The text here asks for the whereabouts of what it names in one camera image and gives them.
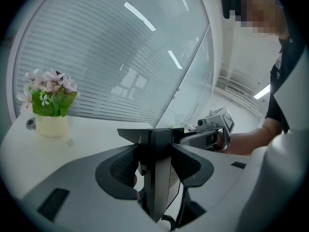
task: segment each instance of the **white ceiling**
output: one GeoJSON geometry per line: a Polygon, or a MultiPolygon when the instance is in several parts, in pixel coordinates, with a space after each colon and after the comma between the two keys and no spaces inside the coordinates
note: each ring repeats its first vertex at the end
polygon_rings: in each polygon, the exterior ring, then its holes
{"type": "MultiPolygon", "coordinates": [[[[222,25],[223,62],[219,80],[225,80],[253,96],[269,83],[271,68],[279,57],[279,40],[276,36],[241,27],[232,16],[229,20],[222,16],[222,25]]],[[[257,101],[262,114],[267,111],[268,97],[265,95],[257,101]]]]}

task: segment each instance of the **person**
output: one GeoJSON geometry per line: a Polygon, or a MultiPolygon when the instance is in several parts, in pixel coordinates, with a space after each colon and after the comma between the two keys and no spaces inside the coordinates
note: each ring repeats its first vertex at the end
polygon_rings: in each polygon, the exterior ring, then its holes
{"type": "MultiPolygon", "coordinates": [[[[253,27],[258,33],[278,36],[281,44],[279,58],[270,72],[270,98],[265,122],[262,127],[249,133],[232,134],[230,146],[224,151],[227,154],[250,155],[256,148],[267,146],[282,130],[286,133],[289,129],[274,93],[297,64],[305,40],[278,0],[221,0],[221,4],[225,19],[230,18],[232,11],[236,21],[253,27]]],[[[217,147],[222,147],[222,141],[220,135],[217,147]]]]}

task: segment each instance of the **yellow pot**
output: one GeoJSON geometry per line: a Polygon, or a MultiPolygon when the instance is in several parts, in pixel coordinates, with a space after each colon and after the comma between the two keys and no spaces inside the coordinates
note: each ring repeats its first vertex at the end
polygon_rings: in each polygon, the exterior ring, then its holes
{"type": "Polygon", "coordinates": [[[35,115],[36,132],[44,137],[62,137],[69,132],[68,116],[35,115]]]}

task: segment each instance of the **white table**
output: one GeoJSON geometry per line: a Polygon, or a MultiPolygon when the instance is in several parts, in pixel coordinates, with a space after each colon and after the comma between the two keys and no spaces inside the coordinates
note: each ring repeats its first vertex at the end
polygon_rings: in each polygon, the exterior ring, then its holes
{"type": "MultiPolygon", "coordinates": [[[[70,132],[61,138],[46,138],[26,128],[32,113],[21,114],[0,147],[1,176],[10,193],[23,197],[38,183],[64,164],[105,150],[132,144],[117,129],[149,129],[148,123],[69,117],[70,132]],[[72,139],[74,146],[68,145],[72,139]]],[[[137,174],[138,184],[143,178],[137,174]]]]}

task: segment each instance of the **white pot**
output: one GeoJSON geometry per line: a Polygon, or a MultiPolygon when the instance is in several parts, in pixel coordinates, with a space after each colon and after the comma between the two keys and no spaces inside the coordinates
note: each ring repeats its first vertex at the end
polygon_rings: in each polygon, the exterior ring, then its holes
{"type": "Polygon", "coordinates": [[[36,132],[44,137],[62,137],[69,132],[68,116],[35,115],[36,132]]]}

